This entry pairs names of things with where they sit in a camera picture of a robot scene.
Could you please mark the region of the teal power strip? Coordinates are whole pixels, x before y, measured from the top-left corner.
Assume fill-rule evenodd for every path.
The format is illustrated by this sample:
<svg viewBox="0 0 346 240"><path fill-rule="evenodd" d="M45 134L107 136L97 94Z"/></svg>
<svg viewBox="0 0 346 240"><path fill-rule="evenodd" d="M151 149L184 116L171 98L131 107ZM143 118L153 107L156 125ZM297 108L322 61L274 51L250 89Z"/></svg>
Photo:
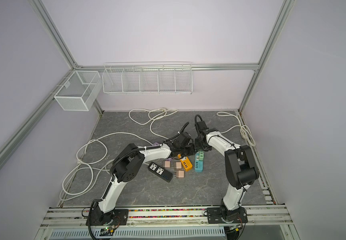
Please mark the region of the teal power strip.
<svg viewBox="0 0 346 240"><path fill-rule="evenodd" d="M197 173L201 173L203 171L204 168L204 161L199 161L197 159L197 153L195 155L195 172Z"/></svg>

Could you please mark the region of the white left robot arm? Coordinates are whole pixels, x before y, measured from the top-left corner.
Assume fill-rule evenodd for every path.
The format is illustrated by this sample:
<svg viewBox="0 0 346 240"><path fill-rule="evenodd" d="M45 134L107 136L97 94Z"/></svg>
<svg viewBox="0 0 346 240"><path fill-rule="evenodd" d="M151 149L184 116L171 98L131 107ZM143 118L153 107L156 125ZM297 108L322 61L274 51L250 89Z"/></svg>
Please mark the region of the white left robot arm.
<svg viewBox="0 0 346 240"><path fill-rule="evenodd" d="M178 155L191 156L195 153L193 141L188 143L167 142L149 147L129 144L115 159L110 169L111 180L103 197L93 204L89 220L94 226L105 225L115 217L114 209L125 185L138 174L142 164L149 162L148 170L160 179L170 182L173 174L154 163L154 160L168 159Z"/></svg>

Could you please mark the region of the orange power strip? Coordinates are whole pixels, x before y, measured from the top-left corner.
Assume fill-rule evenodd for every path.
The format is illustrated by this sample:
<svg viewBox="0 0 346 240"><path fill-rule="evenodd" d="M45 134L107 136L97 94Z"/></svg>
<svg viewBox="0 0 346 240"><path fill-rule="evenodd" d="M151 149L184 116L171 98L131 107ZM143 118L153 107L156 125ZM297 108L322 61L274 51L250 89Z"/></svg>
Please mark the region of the orange power strip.
<svg viewBox="0 0 346 240"><path fill-rule="evenodd" d="M182 166L186 172L190 171L193 168L193 165L188 157L178 155L178 158L180 162L182 163Z"/></svg>

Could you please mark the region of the pink plug adapter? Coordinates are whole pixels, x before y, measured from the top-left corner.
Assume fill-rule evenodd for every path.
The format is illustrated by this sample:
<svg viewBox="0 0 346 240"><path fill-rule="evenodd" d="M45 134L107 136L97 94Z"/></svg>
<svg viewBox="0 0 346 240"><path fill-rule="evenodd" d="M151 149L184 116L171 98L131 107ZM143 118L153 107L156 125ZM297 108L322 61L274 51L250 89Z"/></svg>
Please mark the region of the pink plug adapter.
<svg viewBox="0 0 346 240"><path fill-rule="evenodd" d="M170 169L171 168L171 162L170 161L164 161L164 168Z"/></svg>

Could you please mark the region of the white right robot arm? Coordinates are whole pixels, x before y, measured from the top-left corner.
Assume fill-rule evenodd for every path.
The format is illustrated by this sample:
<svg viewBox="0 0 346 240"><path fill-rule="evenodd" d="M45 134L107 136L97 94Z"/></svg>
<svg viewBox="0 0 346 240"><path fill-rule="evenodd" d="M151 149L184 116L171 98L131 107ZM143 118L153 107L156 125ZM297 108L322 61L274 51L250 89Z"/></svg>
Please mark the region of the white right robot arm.
<svg viewBox="0 0 346 240"><path fill-rule="evenodd" d="M217 150L225 158L229 186L221 205L210 217L226 223L247 223L247 212L242 200L260 173L251 147L241 146L224 137L215 129L197 131L195 144L198 150Z"/></svg>

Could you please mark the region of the black power strip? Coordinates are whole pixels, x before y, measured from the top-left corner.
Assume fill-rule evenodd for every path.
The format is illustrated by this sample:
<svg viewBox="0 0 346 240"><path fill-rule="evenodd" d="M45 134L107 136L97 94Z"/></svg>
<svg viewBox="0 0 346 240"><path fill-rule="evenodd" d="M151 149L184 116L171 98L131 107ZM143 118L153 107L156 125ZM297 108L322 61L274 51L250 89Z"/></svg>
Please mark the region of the black power strip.
<svg viewBox="0 0 346 240"><path fill-rule="evenodd" d="M163 167L160 167L154 162L151 162L148 165L148 170L152 172L154 175L158 176L160 179L166 181L167 183L170 183L173 179L173 174L171 172L164 169Z"/></svg>

